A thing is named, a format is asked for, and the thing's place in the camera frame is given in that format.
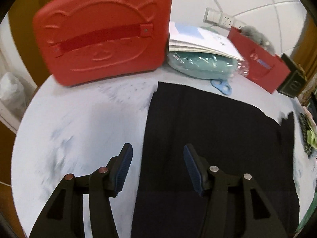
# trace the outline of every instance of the plastic bag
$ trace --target plastic bag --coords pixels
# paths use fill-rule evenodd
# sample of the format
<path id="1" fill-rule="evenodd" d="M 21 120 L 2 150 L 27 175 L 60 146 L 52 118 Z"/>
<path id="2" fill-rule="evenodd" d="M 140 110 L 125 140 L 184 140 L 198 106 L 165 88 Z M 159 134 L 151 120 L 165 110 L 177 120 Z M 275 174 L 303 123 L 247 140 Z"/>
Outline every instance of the plastic bag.
<path id="1" fill-rule="evenodd" d="M 244 61 L 238 61 L 238 67 L 236 73 L 247 77 L 250 71 L 249 63 L 247 60 Z"/>
<path id="2" fill-rule="evenodd" d="M 238 61 L 222 55 L 196 52 L 170 52 L 169 65 L 199 79 L 228 80 L 238 69 Z"/>
<path id="3" fill-rule="evenodd" d="M 0 80 L 0 100 L 15 116 L 22 118 L 26 110 L 24 87 L 11 72 Z"/>

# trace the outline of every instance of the light switch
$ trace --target light switch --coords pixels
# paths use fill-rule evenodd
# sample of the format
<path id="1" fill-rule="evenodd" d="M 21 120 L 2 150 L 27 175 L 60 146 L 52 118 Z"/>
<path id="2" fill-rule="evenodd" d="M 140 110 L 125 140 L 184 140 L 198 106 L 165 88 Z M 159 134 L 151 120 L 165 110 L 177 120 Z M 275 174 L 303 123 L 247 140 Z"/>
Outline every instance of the light switch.
<path id="1" fill-rule="evenodd" d="M 207 7 L 204 22 L 205 23 L 216 23 L 218 24 L 220 22 L 221 18 L 221 12 L 216 11 L 212 8 Z"/>

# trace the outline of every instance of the gray plush toy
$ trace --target gray plush toy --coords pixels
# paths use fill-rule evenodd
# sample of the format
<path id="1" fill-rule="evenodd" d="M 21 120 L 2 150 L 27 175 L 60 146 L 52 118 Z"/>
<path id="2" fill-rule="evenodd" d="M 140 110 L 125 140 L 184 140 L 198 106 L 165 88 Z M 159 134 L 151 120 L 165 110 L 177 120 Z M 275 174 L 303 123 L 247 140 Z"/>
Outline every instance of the gray plush toy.
<path id="1" fill-rule="evenodd" d="M 271 55 L 275 55 L 275 49 L 272 43 L 266 36 L 258 32 L 253 26 L 245 26 L 241 28 L 241 34 L 251 39 L 253 42 L 260 45 L 263 49 L 268 51 Z"/>

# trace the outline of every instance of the light green bag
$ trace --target light green bag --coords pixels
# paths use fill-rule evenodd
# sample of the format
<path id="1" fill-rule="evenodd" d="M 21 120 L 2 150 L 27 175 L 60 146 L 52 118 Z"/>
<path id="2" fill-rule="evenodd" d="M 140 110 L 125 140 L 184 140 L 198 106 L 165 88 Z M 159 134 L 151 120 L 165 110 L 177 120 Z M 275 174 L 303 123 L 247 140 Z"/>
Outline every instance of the light green bag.
<path id="1" fill-rule="evenodd" d="M 168 64 L 186 75 L 216 80 L 228 80 L 238 67 L 236 59 L 198 52 L 170 52 Z"/>

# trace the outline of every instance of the paper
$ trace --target paper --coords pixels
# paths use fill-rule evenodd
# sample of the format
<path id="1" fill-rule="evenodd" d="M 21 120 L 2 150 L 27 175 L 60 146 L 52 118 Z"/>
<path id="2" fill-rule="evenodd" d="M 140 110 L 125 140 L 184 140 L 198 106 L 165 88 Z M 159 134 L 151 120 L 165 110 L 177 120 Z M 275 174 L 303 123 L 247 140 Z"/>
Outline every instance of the paper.
<path id="1" fill-rule="evenodd" d="M 170 22 L 169 51 L 204 52 L 244 61 L 226 37 L 209 30 Z"/>

